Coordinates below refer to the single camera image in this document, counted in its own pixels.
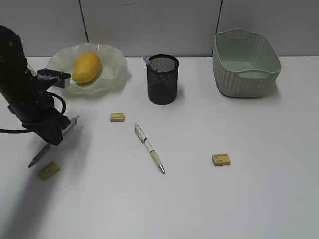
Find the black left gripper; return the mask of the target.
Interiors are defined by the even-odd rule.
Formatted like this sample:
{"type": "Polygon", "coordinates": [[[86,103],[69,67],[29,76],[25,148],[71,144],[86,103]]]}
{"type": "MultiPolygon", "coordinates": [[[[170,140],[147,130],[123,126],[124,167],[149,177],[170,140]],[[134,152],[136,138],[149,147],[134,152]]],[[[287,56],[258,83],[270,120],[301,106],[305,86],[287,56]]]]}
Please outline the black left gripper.
{"type": "Polygon", "coordinates": [[[47,143],[60,144],[62,131],[69,126],[65,100],[40,85],[25,58],[0,58],[0,93],[21,121],[23,132],[37,132],[47,143]]]}

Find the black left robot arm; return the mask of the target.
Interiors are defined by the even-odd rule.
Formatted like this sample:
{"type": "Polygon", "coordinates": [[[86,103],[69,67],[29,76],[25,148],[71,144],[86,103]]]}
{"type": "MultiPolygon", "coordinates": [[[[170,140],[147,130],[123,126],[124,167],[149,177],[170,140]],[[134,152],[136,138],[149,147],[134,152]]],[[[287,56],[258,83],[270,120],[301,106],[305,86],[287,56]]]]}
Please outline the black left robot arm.
{"type": "Polygon", "coordinates": [[[23,130],[1,129],[1,133],[34,132],[47,143],[57,146],[62,132],[70,125],[64,115],[64,99],[48,91],[57,85],[66,88],[71,75],[61,71],[41,69],[33,74],[28,67],[20,37],[5,26],[0,27],[0,92],[8,109],[21,121],[23,130]]]}

